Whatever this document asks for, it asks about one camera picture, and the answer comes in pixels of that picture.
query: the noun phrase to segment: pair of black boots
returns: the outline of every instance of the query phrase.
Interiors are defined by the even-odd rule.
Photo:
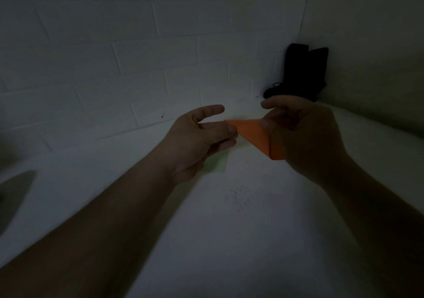
[[[283,82],[276,82],[264,92],[264,98],[275,95],[294,95],[317,100],[324,89],[328,48],[309,50],[309,46],[292,43],[286,51]]]

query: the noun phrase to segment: person's right arm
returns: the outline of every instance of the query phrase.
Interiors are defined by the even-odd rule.
[[[282,141],[290,166],[321,186],[343,217],[390,297],[424,294],[424,216],[347,154],[332,111],[306,99],[275,96],[262,126]],[[290,118],[291,129],[278,118]]]

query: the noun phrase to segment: person's left hand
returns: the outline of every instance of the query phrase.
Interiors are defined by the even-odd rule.
[[[152,155],[166,165],[173,183],[191,179],[210,155],[236,145],[238,134],[235,126],[225,121],[199,124],[224,110],[223,105],[205,106],[178,117],[152,151]]]

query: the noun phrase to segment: hand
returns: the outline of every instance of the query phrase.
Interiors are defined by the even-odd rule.
[[[265,109],[274,108],[261,121],[271,139],[284,145],[290,166],[311,181],[321,184],[334,169],[351,161],[333,112],[295,96],[274,96],[262,101]],[[277,124],[290,119],[290,129]]]
[[[236,145],[238,134],[235,126],[225,121],[199,124],[224,110],[223,105],[206,106],[178,117],[152,151],[166,165],[175,184],[194,177],[210,155]]]

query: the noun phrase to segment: orange origami paper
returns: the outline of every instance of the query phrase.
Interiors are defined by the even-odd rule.
[[[252,143],[271,160],[284,160],[284,147],[282,144],[270,140],[268,134],[259,124],[260,119],[225,120],[237,127],[237,132]],[[288,125],[289,121],[279,121],[281,125]]]

